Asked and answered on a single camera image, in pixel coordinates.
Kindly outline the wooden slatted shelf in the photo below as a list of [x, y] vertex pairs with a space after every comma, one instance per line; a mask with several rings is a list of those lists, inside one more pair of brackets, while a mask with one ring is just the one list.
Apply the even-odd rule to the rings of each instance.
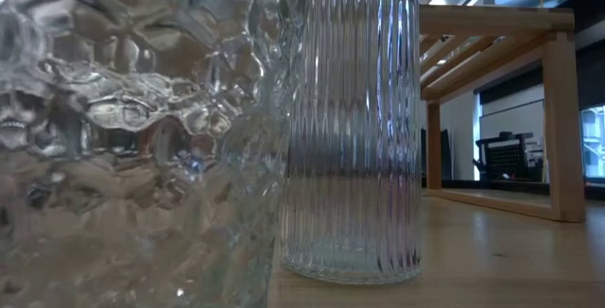
[[[542, 219], [585, 219], [575, 48], [570, 9], [420, 7], [426, 188], [432, 197]], [[441, 104], [531, 63], [543, 66], [548, 205], [448, 190], [441, 185]]]

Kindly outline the white board panel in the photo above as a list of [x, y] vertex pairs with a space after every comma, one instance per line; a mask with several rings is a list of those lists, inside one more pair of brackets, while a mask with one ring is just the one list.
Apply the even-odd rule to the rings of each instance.
[[534, 101], [510, 109], [496, 111], [479, 118], [480, 137], [495, 138], [502, 131], [514, 134], [531, 133], [534, 140], [544, 137], [544, 101]]

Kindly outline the glass window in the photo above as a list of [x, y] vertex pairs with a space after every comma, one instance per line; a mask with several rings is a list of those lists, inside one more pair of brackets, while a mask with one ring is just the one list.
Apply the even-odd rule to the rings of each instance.
[[605, 105], [581, 110], [580, 123], [584, 175], [605, 180]]

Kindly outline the black pegboard cart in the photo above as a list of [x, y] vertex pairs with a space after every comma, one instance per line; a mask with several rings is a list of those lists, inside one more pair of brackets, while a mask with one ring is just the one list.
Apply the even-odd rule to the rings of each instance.
[[542, 182], [542, 160], [531, 166], [526, 153], [526, 142], [532, 137], [531, 132], [501, 131], [497, 137], [476, 140], [479, 157], [473, 159], [473, 164], [479, 179]]

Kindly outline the clear ribbed cylinder vase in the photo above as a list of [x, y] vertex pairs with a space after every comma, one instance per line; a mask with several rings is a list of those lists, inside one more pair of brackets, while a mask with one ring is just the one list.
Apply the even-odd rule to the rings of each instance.
[[421, 269], [419, 0], [305, 0], [284, 267], [351, 284]]

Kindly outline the black upright panel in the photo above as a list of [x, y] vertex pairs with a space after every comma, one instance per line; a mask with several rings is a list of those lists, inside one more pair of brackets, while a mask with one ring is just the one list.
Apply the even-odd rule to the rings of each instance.
[[[421, 154], [422, 154], [422, 177], [426, 177], [426, 130], [421, 129]], [[452, 171], [452, 155], [449, 140], [449, 131], [444, 129], [441, 131], [441, 178], [443, 180], [451, 180], [453, 177]]]

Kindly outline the clear hammered glass vase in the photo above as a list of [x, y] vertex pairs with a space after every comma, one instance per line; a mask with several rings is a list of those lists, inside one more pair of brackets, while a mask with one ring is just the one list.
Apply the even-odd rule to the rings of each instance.
[[267, 308], [306, 0], [0, 0], [0, 308]]

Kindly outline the black aluminium table frame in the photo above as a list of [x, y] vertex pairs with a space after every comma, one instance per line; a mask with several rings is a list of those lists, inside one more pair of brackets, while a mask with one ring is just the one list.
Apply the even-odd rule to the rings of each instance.
[[[498, 190], [544, 196], [550, 194], [549, 184], [531, 181], [442, 180], [441, 187], [444, 189]], [[585, 183], [584, 195], [586, 199], [605, 202], [605, 183]]]

